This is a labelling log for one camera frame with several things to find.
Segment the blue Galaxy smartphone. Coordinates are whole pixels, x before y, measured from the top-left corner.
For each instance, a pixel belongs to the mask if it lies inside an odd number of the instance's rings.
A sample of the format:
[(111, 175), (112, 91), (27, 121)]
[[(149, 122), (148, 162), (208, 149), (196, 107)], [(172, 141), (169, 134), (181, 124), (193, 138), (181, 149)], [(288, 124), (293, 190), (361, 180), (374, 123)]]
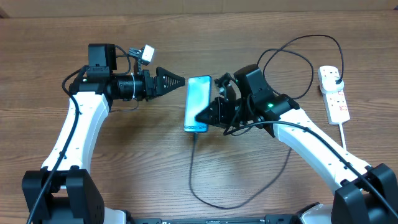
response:
[(191, 77), (187, 82), (184, 131), (188, 133), (205, 133), (208, 125), (195, 119), (210, 103), (211, 77), (209, 75)]

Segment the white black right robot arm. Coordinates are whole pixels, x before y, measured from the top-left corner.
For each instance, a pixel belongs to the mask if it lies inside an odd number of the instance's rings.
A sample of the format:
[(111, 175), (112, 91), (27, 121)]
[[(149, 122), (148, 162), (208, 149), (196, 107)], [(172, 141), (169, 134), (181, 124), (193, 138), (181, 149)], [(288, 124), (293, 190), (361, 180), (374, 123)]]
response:
[(397, 223), (397, 178), (385, 164), (371, 166), (343, 149), (286, 94), (276, 95), (256, 65), (215, 80), (220, 96), (196, 114), (201, 123), (230, 135), (265, 129), (288, 145), (325, 181), (332, 205), (313, 203), (292, 215), (268, 215), (266, 223)]

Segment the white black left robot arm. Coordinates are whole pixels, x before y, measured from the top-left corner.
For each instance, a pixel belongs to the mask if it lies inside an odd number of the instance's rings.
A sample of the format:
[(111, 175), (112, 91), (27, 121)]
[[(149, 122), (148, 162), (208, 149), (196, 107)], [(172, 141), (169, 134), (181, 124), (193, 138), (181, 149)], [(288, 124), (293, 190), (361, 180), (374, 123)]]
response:
[(185, 85), (185, 79), (162, 67), (152, 77), (148, 65), (154, 48), (131, 48), (122, 56), (128, 70), (116, 73), (115, 44), (90, 44), (88, 64), (62, 83), (69, 97), (68, 113), (52, 152), (39, 170), (29, 170), (22, 190), (29, 209), (28, 223), (133, 223), (130, 212), (114, 210), (104, 200), (90, 175), (99, 131), (112, 112), (113, 101), (152, 100)]

